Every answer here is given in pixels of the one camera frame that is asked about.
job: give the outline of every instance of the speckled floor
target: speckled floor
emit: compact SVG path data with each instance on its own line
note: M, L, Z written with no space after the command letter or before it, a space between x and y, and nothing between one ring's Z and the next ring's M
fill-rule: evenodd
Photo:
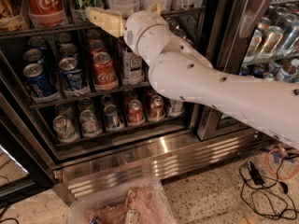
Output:
M262 175L271 177L264 166L265 152L259 152L243 159L234 159L211 165L205 169L175 176L163 181L164 191L178 223L185 224L288 224L299 223L285 219L272 221L257 216L241 200L240 192L242 179L239 167L245 161L252 161ZM278 167L271 156L270 164ZM299 159L294 162L286 161L281 169L281 175L290 174L299 165ZM289 194L295 206L299 209L299 175L286 180ZM280 194L280 189L273 189ZM257 199L260 211L269 212L269 205L263 198ZM273 200L274 206L279 206L278 200ZM4 215L15 217L20 224L65 224L68 223L69 208L57 197L52 190L47 190L34 197L12 205Z

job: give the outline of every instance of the robotic arm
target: robotic arm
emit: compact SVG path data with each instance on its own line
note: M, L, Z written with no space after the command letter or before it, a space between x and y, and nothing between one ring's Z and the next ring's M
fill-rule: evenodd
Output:
M133 13L125 23L123 36L149 66L150 85L162 96L213 107L299 149L297 85L213 69L153 12Z

